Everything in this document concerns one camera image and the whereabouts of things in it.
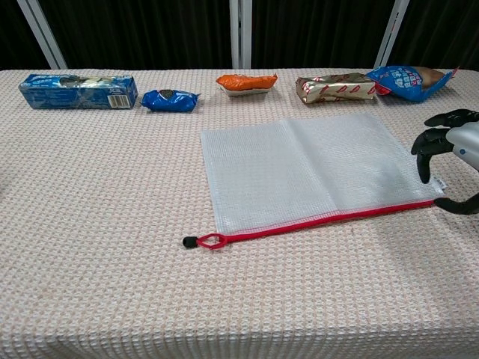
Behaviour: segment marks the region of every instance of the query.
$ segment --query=zipper pull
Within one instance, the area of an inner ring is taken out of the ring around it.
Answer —
[[[206,242],[208,239],[213,237],[218,238],[217,243],[210,244]],[[188,236],[183,238],[183,245],[185,246],[185,248],[188,248],[188,249],[196,248],[200,245],[201,247],[205,247],[205,248],[213,250],[213,249],[223,248],[227,244],[228,244],[227,236],[220,233],[210,233],[200,238],[194,237],[194,236]]]

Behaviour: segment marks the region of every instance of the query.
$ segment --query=blue bag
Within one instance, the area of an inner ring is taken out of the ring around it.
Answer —
[[[152,90],[143,96],[141,104],[151,111],[191,112],[198,96],[178,90]]]
[[[442,88],[456,72],[453,70],[446,73],[426,88],[423,78],[425,75],[418,69],[420,68],[412,66],[381,66],[367,73],[366,76],[376,82],[376,92],[380,95],[392,92],[410,101],[422,102]]]

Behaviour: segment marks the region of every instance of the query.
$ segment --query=black curtain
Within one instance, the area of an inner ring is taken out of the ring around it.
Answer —
[[[479,1],[411,0],[388,63],[479,70]]]
[[[394,0],[254,0],[253,68],[373,67]]]
[[[0,70],[49,69],[16,0],[0,1]]]
[[[227,0],[40,0],[69,68],[231,68]]]

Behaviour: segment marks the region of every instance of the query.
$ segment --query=blue box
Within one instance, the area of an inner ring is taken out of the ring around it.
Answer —
[[[19,89],[32,108],[132,108],[138,96],[132,76],[31,74]]]

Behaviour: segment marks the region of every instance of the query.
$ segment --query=orange package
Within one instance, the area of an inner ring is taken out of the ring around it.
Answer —
[[[244,75],[223,75],[216,79],[223,88],[229,91],[244,91],[258,88],[269,89],[275,84],[278,76],[244,76]]]

